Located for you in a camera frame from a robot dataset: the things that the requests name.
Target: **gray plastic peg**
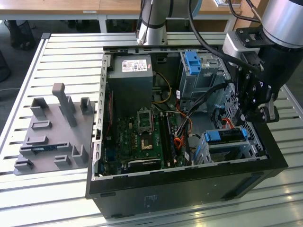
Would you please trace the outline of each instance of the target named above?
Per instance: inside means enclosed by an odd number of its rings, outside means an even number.
[[[64,90],[65,90],[65,85],[63,83],[53,84],[53,89],[52,89],[53,95],[58,98],[60,106],[61,106],[61,110],[63,111],[69,125],[71,127],[75,127],[75,126],[77,126],[77,122],[73,115],[71,106],[67,100],[67,97],[64,93]]]

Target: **metal work table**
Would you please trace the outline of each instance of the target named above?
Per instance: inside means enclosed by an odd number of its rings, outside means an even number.
[[[207,33],[210,44],[225,35]],[[197,44],[188,34],[169,34],[169,44]],[[74,102],[88,96],[97,102],[103,46],[136,45],[133,34],[53,34],[42,39],[0,137],[1,226],[272,226],[303,224],[303,110],[287,87],[276,106],[280,121],[269,124],[289,168],[262,182],[244,197],[227,202],[105,220],[86,200],[87,169],[15,176],[14,163],[25,138],[33,97],[47,103],[53,83],[63,82]]]

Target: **power supply label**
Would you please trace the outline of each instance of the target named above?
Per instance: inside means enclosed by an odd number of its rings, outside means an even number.
[[[146,60],[127,60],[122,62],[122,72],[147,71]]]

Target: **black cable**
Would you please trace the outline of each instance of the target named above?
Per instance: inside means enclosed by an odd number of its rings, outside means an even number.
[[[251,7],[251,8],[254,8],[254,4],[252,4],[251,0],[246,0],[247,4]]]
[[[145,37],[144,37],[144,42],[143,43],[145,43],[145,41],[146,41],[146,36],[147,36],[147,31],[148,31],[148,27],[149,27],[149,25],[150,25],[150,19],[151,19],[151,11],[152,11],[152,6],[153,6],[153,4],[151,4],[151,10],[150,10],[150,15],[148,16],[148,22],[147,22],[147,26],[146,26],[146,32],[145,32]]]
[[[163,98],[163,94],[160,94],[160,98],[161,98],[161,101],[163,101],[164,100],[164,98]],[[169,109],[169,110],[171,110],[170,109],[170,107],[169,107],[169,105],[167,104],[167,102],[165,102],[165,103],[162,103],[162,104],[165,104],[166,105],[166,107]]]
[[[198,137],[199,139],[201,139],[201,136],[199,136],[198,134],[192,134],[192,136],[196,136],[196,137]]]
[[[137,36],[137,31],[138,31],[138,29],[139,29],[139,24],[141,23],[141,20],[142,20],[142,11],[143,11],[144,5],[145,5],[145,0],[143,0],[143,1],[141,0],[141,4],[140,4],[140,14],[139,14],[139,18],[138,18],[137,26],[136,26],[136,31],[135,31],[136,37],[137,37],[137,38],[138,38],[138,36]]]
[[[252,4],[252,2],[251,2],[250,0],[246,0],[246,1],[247,1],[247,3],[249,4],[249,6],[250,6],[251,8],[254,7],[254,5]],[[260,23],[260,21],[259,21],[257,18],[245,17],[245,16],[241,16],[241,15],[237,14],[237,13],[235,12],[235,10],[233,9],[233,7],[232,7],[232,2],[231,2],[231,0],[227,0],[227,2],[228,2],[228,5],[229,5],[229,9],[231,10],[232,14],[233,14],[236,18],[239,18],[239,19],[241,19],[241,20],[247,20],[247,21],[251,21],[251,22]]]
[[[221,83],[221,84],[217,84],[217,85],[213,86],[192,104],[192,106],[189,108],[186,116],[184,117],[183,122],[181,123],[181,125],[179,126],[179,128],[177,130],[177,137],[180,137],[182,135],[182,131],[183,131],[184,127],[187,125],[187,121],[188,121],[189,117],[194,113],[194,111],[196,111],[199,108],[199,106],[202,105],[204,102],[206,102],[213,92],[220,90],[220,89],[224,89],[228,85],[229,85],[229,83]]]
[[[238,66],[241,66],[241,67],[244,67],[244,68],[247,68],[251,71],[253,71],[254,73],[258,74],[260,72],[260,69],[258,67],[255,67],[255,66],[252,66],[250,64],[247,64],[246,62],[244,61],[241,61],[240,59],[238,58],[234,58],[230,55],[227,55],[225,53],[222,53],[220,51],[217,51],[216,49],[214,49],[213,47],[211,47],[210,45],[208,45],[208,43],[201,37],[201,35],[197,32],[196,28],[195,28],[195,25],[194,25],[194,20],[193,20],[193,15],[191,13],[191,2],[192,0],[189,0],[188,1],[188,6],[187,6],[187,12],[188,12],[188,19],[189,19],[189,23],[190,23],[190,26],[191,26],[191,29],[193,30],[197,40],[200,42],[200,44],[205,48],[207,49],[210,53],[218,56],[219,58],[222,58],[223,60],[225,61],[229,61],[231,63],[234,63]]]

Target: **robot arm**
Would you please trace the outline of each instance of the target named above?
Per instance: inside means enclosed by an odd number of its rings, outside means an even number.
[[[165,21],[168,17],[186,18],[188,0],[143,0],[142,22],[137,37],[139,45],[167,44]],[[200,10],[202,0],[192,1],[192,14]]]
[[[277,122],[273,102],[303,59],[303,2],[271,0],[257,28],[228,32],[223,51],[261,68],[256,74],[237,67],[233,82],[239,98],[239,118]]]
[[[253,4],[246,1],[255,10]],[[224,53],[209,46],[195,29],[192,17],[201,4],[201,0],[143,0],[138,44],[167,44],[166,18],[189,17],[202,46],[234,66],[235,72],[231,75],[239,110],[233,121],[239,124],[245,120],[279,121],[274,101],[303,59],[303,1],[270,0],[261,26],[228,32]]]

